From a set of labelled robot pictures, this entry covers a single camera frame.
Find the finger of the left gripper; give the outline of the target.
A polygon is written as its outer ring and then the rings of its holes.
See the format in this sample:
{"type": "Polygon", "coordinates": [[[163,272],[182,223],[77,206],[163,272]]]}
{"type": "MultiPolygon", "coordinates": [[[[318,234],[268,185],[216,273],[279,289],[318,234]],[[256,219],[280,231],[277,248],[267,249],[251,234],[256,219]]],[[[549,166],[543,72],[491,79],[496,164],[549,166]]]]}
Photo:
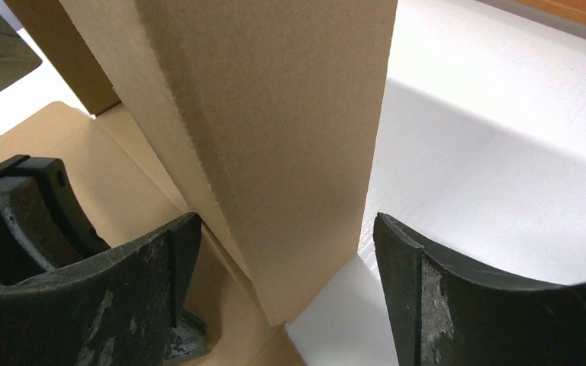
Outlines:
{"type": "Polygon", "coordinates": [[[110,249],[78,202],[61,159],[15,155],[0,162],[0,179],[32,178],[38,186],[54,226],[80,255],[110,249]]]}
{"type": "Polygon", "coordinates": [[[31,177],[0,179],[0,285],[83,260],[61,233],[31,177]]]}

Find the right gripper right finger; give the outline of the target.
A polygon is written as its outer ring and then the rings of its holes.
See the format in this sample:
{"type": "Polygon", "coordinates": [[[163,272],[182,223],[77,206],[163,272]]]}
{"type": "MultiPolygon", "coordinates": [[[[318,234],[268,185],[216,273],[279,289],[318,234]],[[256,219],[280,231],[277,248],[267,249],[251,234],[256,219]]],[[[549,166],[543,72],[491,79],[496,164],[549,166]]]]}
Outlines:
{"type": "Polygon", "coordinates": [[[491,267],[386,213],[373,224],[401,365],[586,365],[586,282],[491,267]]]}

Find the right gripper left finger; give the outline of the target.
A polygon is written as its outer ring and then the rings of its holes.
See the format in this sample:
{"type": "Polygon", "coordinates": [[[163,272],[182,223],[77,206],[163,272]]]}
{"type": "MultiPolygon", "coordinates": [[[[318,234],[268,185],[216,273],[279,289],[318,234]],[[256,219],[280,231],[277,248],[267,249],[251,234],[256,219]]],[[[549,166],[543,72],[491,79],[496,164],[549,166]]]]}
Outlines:
{"type": "Polygon", "coordinates": [[[0,365],[171,365],[205,355],[185,298],[201,218],[184,214],[72,265],[0,285],[0,365]]]}

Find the brown cardboard box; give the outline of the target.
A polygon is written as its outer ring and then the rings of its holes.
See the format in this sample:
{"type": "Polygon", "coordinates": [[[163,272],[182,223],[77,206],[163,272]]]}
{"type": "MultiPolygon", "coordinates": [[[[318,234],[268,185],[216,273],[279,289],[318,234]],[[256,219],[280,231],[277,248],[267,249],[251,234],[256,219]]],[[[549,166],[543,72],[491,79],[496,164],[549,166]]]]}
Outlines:
{"type": "Polygon", "coordinates": [[[171,365],[303,364],[284,326],[356,254],[396,2],[8,7],[87,113],[48,104],[0,162],[61,159],[110,249],[199,215],[208,350],[171,365]]]}

